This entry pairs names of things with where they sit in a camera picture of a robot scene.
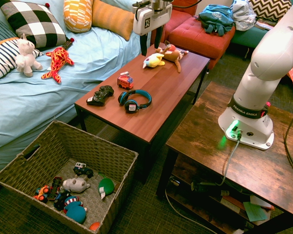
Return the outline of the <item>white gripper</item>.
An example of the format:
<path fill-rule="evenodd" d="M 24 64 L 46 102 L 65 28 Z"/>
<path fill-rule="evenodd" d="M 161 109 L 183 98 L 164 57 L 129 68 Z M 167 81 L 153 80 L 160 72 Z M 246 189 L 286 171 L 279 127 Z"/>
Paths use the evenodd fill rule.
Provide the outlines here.
<path fill-rule="evenodd" d="M 140 47 L 142 56 L 147 55 L 147 34 L 156 29 L 154 47 L 158 48 L 163 26 L 171 17 L 171 3 L 133 3 L 134 14 L 133 31 L 140 35 Z"/>

